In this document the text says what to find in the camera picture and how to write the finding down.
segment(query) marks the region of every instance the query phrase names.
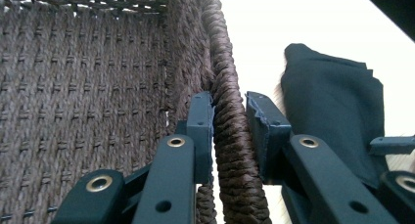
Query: woven texture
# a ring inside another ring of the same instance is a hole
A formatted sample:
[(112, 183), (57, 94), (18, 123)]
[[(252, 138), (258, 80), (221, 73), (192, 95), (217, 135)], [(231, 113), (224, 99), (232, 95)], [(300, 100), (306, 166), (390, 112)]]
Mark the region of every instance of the woven texture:
[[(270, 222), (219, 0), (111, 1), (0, 0), (2, 220), (50, 222), (86, 173), (148, 164), (209, 90), (225, 219)], [(211, 184), (197, 201), (215, 223)]]

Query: metal grommet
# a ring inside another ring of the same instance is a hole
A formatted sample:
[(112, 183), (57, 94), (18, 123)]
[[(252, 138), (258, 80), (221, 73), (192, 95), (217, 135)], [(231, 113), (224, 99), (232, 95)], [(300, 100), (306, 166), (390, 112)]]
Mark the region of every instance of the metal grommet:
[(317, 148), (318, 142), (311, 138), (301, 138), (300, 143), (308, 148)]
[(408, 192), (415, 193), (415, 178), (397, 176), (396, 183)]
[(172, 138), (172, 139), (168, 140), (167, 144), (170, 147), (178, 148), (178, 147), (183, 146), (185, 142), (186, 141), (182, 138)]
[(113, 183), (113, 178), (108, 175), (100, 175), (91, 179), (86, 184), (86, 191), (88, 192), (101, 192), (106, 190)]

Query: folded fabric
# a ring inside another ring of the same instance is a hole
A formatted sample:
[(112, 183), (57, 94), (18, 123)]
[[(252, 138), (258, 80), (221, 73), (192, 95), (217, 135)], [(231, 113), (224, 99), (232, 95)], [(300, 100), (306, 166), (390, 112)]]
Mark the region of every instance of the folded fabric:
[(289, 45), (285, 56), (281, 86), (293, 131), (324, 140), (364, 184), (377, 189), (388, 165), (367, 149), (372, 139), (385, 135), (382, 83), (364, 63), (303, 44)]

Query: brown wicker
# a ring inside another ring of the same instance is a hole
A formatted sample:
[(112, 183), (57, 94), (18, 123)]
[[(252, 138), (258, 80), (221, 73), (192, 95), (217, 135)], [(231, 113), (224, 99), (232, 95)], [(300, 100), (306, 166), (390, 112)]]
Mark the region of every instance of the brown wicker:
[[(0, 217), (46, 223), (73, 184), (149, 163), (203, 90), (228, 223), (269, 223), (219, 0), (0, 0)], [(215, 223), (211, 184), (198, 222)]]

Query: white background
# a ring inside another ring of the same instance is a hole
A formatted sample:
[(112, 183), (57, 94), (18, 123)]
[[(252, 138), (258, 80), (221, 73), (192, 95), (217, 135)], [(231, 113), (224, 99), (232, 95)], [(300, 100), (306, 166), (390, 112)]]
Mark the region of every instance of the white background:
[[(221, 0), (233, 43), (241, 92), (274, 99), (285, 68), (284, 49), (311, 49), (367, 64), (384, 84), (385, 129), (415, 133), (415, 45), (369, 0)], [(415, 171), (414, 154), (389, 159), (390, 167)], [(273, 223), (289, 223), (278, 187), (265, 187)], [(215, 184), (217, 221), (223, 214)]]

